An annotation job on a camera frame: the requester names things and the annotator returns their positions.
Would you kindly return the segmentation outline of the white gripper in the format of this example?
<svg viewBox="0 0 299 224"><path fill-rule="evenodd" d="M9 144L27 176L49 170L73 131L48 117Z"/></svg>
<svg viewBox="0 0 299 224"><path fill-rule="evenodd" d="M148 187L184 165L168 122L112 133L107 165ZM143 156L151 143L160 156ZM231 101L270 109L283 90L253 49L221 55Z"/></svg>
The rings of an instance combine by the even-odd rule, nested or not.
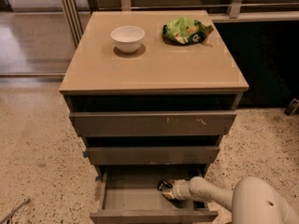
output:
<svg viewBox="0 0 299 224"><path fill-rule="evenodd" d="M186 201L191 198L189 181L186 181L184 179L170 179L167 180L167 183L173 186L172 191L167 190L162 192L163 196L167 200L174 201L175 199L177 199L179 201Z"/></svg>

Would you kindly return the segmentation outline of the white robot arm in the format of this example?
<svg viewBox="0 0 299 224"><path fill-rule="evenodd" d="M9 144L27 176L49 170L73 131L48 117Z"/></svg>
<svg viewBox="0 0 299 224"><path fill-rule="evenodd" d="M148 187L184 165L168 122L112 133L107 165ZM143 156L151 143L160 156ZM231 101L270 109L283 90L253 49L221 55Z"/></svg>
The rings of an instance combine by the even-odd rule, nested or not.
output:
<svg viewBox="0 0 299 224"><path fill-rule="evenodd" d="M299 224L299 215L267 182L245 177L233 191L214 186L201 176L161 180L158 190L168 200L215 202L232 213L232 224Z"/></svg>

